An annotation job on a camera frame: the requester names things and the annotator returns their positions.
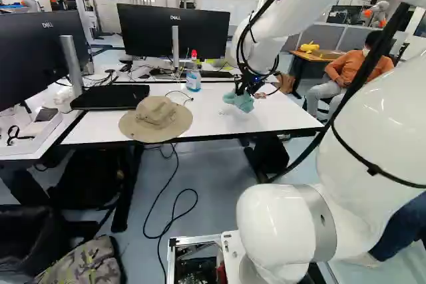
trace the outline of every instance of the dell monitor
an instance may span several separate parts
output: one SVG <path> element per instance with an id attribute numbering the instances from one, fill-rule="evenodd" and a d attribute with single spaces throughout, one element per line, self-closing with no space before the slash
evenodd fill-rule
<path id="1" fill-rule="evenodd" d="M 66 76 L 60 35 L 72 35 L 80 67 L 90 59 L 77 11 L 0 15 L 0 111 Z"/>
<path id="2" fill-rule="evenodd" d="M 172 55 L 172 26 L 179 29 L 179 57 L 200 59 L 225 55 L 230 13 L 117 4 L 126 53 L 140 57 Z"/>

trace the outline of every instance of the black laptop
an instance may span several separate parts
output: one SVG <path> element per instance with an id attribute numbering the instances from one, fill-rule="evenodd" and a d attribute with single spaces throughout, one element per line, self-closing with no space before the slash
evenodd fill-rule
<path id="1" fill-rule="evenodd" d="M 111 84 L 93 86 L 71 102 L 75 110 L 128 110 L 136 109 L 149 95 L 146 84 Z"/>

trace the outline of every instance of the camouflage bag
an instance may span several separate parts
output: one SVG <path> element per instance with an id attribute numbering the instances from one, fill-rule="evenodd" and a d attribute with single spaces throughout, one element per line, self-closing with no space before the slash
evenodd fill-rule
<path id="1" fill-rule="evenodd" d="M 88 241 L 28 284 L 120 284 L 124 277 L 109 236 Z"/>

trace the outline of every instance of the beige bucket hat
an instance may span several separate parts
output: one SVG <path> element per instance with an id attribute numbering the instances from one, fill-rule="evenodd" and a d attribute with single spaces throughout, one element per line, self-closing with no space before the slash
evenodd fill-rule
<path id="1" fill-rule="evenodd" d="M 136 110 L 128 111 L 118 124 L 133 140 L 156 143 L 180 136 L 192 124 L 192 113 L 165 96 L 147 96 Z"/>

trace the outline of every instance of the face mask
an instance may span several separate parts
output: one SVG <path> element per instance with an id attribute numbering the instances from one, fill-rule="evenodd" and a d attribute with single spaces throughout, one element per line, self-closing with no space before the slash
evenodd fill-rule
<path id="1" fill-rule="evenodd" d="M 370 49 L 367 49 L 367 48 L 363 48 L 362 49 L 362 54 L 366 57 L 367 55 L 368 55 L 368 53 L 370 52 Z"/>

